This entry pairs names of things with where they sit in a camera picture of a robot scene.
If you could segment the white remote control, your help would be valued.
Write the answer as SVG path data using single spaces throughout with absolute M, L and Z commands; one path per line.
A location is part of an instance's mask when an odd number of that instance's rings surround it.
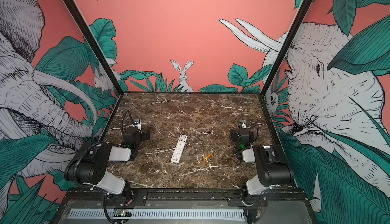
M 173 152 L 173 155 L 171 157 L 171 162 L 178 164 L 180 162 L 184 147 L 186 145 L 188 136 L 187 135 L 180 135 L 175 150 Z

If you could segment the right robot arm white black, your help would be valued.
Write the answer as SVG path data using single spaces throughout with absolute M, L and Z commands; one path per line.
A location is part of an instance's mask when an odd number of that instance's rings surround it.
M 230 139 L 234 142 L 233 156 L 241 162 L 256 165 L 256 175 L 240 189 L 238 201 L 233 201 L 245 207 L 262 205 L 262 195 L 266 191 L 293 185 L 295 178 L 281 145 L 255 145 L 257 138 L 247 128 L 230 130 Z

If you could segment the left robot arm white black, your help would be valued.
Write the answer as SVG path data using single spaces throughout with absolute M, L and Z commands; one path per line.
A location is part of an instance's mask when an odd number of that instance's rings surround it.
M 135 194 L 128 181 L 107 170 L 109 162 L 132 162 L 141 143 L 151 138 L 150 129 L 143 130 L 141 119 L 133 118 L 128 110 L 120 125 L 123 141 L 119 146 L 107 142 L 85 143 L 76 152 L 64 171 L 64 179 L 77 187 L 89 187 L 110 196 L 121 206 L 134 201 Z

